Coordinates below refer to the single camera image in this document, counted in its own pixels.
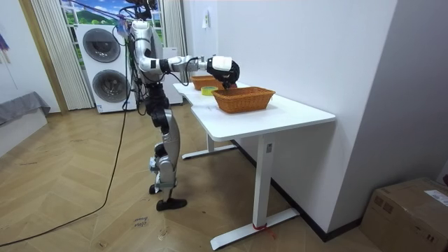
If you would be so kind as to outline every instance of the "window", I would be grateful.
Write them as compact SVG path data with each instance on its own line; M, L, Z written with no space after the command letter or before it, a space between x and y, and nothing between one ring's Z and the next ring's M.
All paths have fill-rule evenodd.
M60 0L60 3L62 13L64 14L67 23L67 28L70 31L73 48L76 49L81 68L85 69L84 61L83 58L81 57L81 52L79 51L78 38L76 38L76 34L74 31L74 24L116 25L117 20L114 20L113 18L97 13L93 10L84 9L84 7L78 5L77 3L73 3L68 0ZM130 5L124 0L103 0L103 1L84 0L83 3L92 6L94 8L97 8L99 10L115 14L118 14L118 11L121 8ZM149 20L150 25L159 35L162 45L165 46L165 40L163 39L163 33L162 33L162 23L160 21L160 11L158 9L152 10L151 14L153 16L153 19Z

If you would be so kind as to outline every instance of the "wicker basket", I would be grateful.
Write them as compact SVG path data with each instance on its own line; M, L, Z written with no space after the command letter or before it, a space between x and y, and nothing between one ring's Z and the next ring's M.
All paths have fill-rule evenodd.
M219 90L224 90L223 84L213 76L191 76L191 81L199 91L202 87L217 87Z
M220 109L227 113L266 109L275 91L261 87L243 87L211 92Z

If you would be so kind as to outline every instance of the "humanoid robot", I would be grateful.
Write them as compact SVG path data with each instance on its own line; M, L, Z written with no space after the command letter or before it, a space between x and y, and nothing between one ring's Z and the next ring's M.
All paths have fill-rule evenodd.
M160 59L162 44L157 33L147 21L134 20L129 28L129 52L138 75L137 85L145 85L149 90L144 99L147 114L155 127L162 132L162 143L155 146L155 155L150 160L150 170L156 173L150 194L162 191L163 199L156 209L179 209L187 204L185 199L172 198L176 186L176 166L179 158L181 139L174 114L161 83L163 76L171 72L205 70L223 83L225 89L239 78L239 67L230 57L214 56L204 61L203 57L173 57Z

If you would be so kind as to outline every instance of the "herringbone floor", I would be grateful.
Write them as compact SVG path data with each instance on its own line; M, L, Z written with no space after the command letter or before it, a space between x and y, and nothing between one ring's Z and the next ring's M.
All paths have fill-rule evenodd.
M189 105L173 111L181 153L205 149L205 135ZM123 114L73 111L48 119L0 158L0 243L28 237L102 205ZM252 220L255 169L238 150L179 161L174 196L188 206L159 213L159 195L147 166L158 129L148 116L128 113L117 171L107 205L50 234L0 251L211 251L210 239ZM287 209L271 188L269 214ZM378 251L358 229L324 244L296 218L221 251Z

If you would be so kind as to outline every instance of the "stacked washing machines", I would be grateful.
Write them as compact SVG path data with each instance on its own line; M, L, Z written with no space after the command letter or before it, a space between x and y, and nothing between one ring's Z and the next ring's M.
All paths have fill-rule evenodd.
M111 25L77 24L75 32L98 112L122 111L126 100L128 110L136 109L123 38L115 35L119 44Z

